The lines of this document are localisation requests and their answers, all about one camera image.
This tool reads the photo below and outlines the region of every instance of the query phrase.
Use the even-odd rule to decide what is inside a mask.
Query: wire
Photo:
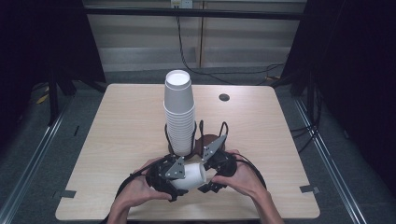
[[[216,72],[216,73],[204,73],[204,72],[198,72],[198,71],[192,70],[192,69],[187,65],[186,59],[185,59],[185,57],[184,57],[183,43],[182,43],[182,41],[181,41],[180,17],[176,17],[176,19],[177,19],[178,43],[179,43],[179,50],[180,50],[181,61],[183,62],[184,66],[185,66],[189,71],[191,71],[191,72],[193,72],[193,73],[195,73],[195,74],[197,74],[197,75],[209,76],[209,77],[213,77],[214,79],[217,79],[218,81],[221,81],[221,82],[224,82],[224,83],[227,83],[227,84],[230,84],[230,85],[237,85],[237,84],[232,83],[232,82],[230,82],[230,81],[221,79],[221,78],[219,78],[219,77],[215,77],[214,75],[228,75],[228,74],[251,75],[251,74],[266,73],[267,75],[266,75],[265,79],[264,79],[262,82],[257,83],[257,84],[254,84],[255,86],[260,86],[262,83],[264,83],[264,82],[267,80],[267,78],[268,78],[268,76],[269,76],[269,74],[268,74],[269,71],[274,70],[274,69],[276,69],[277,67],[279,67],[279,66],[285,64],[285,63],[274,63],[274,64],[270,64],[270,65],[266,66],[266,68],[265,68],[264,70],[256,71],[256,72]]]
[[[320,92],[319,92],[319,90],[318,90],[317,87],[316,87],[316,96],[317,96],[317,97],[316,97],[316,104],[317,104],[317,107],[318,107],[318,116],[317,116],[317,118],[315,119],[315,121],[314,121],[313,124],[311,124],[310,126],[308,126],[309,128],[308,128],[308,127],[305,127],[305,128],[306,128],[306,131],[305,131],[304,133],[300,133],[300,134],[297,134],[297,135],[294,135],[294,136],[293,136],[293,139],[296,139],[296,138],[302,136],[303,134],[308,133],[308,131],[312,131],[312,130],[315,128],[314,132],[312,133],[312,136],[308,139],[308,141],[305,143],[305,145],[304,145],[300,150],[298,150],[298,153],[301,153],[302,151],[304,151],[304,150],[308,147],[309,143],[310,143],[310,142],[317,136],[317,134],[318,134],[319,124],[320,124],[320,118],[321,118],[321,110],[322,110],[323,97],[322,97],[322,95],[320,94]]]

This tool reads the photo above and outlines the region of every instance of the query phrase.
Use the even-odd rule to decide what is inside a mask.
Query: white wall panel
[[[193,1],[194,8],[303,12],[304,0]],[[85,0],[86,6],[170,7],[170,0]],[[172,17],[89,15],[105,71],[180,68],[177,20]],[[286,60],[297,21],[181,18],[189,66],[264,66]]]

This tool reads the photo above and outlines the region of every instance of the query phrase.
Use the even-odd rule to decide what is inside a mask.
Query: table top
[[[309,182],[272,88],[192,85],[192,91],[197,123],[202,119],[205,133],[213,134],[219,134],[223,121],[228,123],[226,149],[238,149],[261,171],[283,218],[319,215],[313,192],[300,190]],[[103,219],[120,183],[147,160],[168,154],[163,93],[164,85],[108,86],[66,187],[77,193],[61,199],[58,219]],[[222,93],[230,100],[221,101]],[[208,180],[213,174],[207,174]],[[176,202],[150,201],[131,208],[128,218],[241,220],[258,214],[249,197],[231,188],[206,194],[193,189]]]

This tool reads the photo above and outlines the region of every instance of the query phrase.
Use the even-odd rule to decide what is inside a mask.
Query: paper cup
[[[206,182],[205,168],[201,163],[184,166],[186,178],[171,181],[176,189],[196,189]]]
[[[173,114],[185,114],[194,106],[190,75],[175,70],[166,75],[163,105]]]

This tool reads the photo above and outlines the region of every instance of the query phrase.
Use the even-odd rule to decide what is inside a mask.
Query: power outlet
[[[171,8],[181,8],[181,0],[171,0]]]
[[[192,0],[181,0],[182,8],[192,8]]]

